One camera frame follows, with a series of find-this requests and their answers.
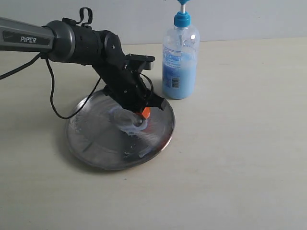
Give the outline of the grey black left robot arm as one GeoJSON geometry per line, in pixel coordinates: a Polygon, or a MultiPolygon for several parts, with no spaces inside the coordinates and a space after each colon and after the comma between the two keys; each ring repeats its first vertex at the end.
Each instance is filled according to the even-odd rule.
{"type": "Polygon", "coordinates": [[[149,108],[164,110],[166,100],[146,87],[143,70],[153,56],[124,54],[119,37],[109,30],[95,31],[89,23],[63,18],[45,26],[1,18],[2,51],[35,52],[36,58],[58,63],[89,65],[105,83],[103,92],[122,108],[147,116],[149,108]]]}

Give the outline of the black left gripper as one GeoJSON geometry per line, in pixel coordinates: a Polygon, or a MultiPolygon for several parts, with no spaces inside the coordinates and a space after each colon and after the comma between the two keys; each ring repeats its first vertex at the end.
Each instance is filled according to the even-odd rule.
{"type": "Polygon", "coordinates": [[[149,118],[150,107],[166,108],[166,99],[154,92],[152,83],[147,88],[137,71],[114,70],[103,76],[104,93],[122,108],[134,112],[138,117],[149,118]]]}

